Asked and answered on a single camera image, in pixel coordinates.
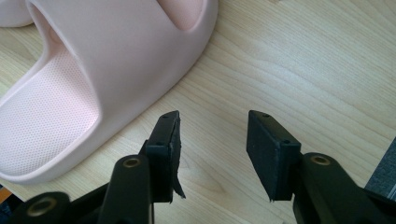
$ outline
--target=wooden floor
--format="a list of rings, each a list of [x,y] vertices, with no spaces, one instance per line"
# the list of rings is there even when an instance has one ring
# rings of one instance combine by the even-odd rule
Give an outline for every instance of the wooden floor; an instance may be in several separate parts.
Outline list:
[[[0,28],[0,96],[41,50],[33,25]],[[23,200],[54,190],[76,199],[179,110],[187,200],[156,204],[157,223],[295,223],[291,203],[270,203],[253,170],[248,111],[271,114],[303,153],[334,157],[362,187],[396,136],[395,71],[396,1],[219,0],[204,54],[161,100],[66,175],[0,183]]]

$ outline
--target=pink slipper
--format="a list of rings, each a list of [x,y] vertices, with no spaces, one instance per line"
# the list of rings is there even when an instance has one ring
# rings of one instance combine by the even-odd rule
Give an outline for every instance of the pink slipper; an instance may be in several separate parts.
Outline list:
[[[38,62],[0,100],[0,177],[57,177],[172,88],[201,55],[217,0],[28,0]]]
[[[0,27],[19,27],[32,22],[24,0],[0,0]]]

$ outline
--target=metal screw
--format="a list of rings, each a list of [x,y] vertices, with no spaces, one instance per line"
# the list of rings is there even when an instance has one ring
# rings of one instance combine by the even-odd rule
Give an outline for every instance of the metal screw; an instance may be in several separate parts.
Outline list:
[[[123,166],[126,168],[133,168],[140,165],[140,160],[136,158],[131,158],[129,160],[124,161]]]
[[[311,157],[311,161],[316,163],[316,164],[319,164],[319,165],[330,165],[331,164],[329,159],[324,158],[322,156],[312,156]]]
[[[27,210],[27,215],[29,217],[39,217],[48,213],[52,208],[56,205],[56,200],[51,197],[45,197],[37,202],[30,205],[29,209]]]

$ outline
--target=slipper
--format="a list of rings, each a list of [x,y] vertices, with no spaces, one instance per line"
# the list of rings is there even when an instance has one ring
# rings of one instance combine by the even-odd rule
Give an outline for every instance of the slipper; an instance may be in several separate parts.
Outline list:
[[[24,0],[0,0],[0,27],[20,27],[32,22]]]
[[[34,184],[84,160],[169,91],[213,32],[217,0],[28,0],[44,41],[0,100],[0,178]]]

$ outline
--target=light wood grain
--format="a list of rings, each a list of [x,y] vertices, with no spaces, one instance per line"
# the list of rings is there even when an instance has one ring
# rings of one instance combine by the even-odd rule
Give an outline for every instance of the light wood grain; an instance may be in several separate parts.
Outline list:
[[[40,53],[33,25],[0,28],[0,95]],[[334,157],[364,186],[396,135],[395,70],[395,1],[220,0],[202,57],[156,104],[66,175],[0,183],[24,200],[51,190],[76,199],[177,109],[187,200],[157,204],[157,223],[294,223],[291,203],[269,203],[248,159],[249,109],[273,115],[303,153]]]

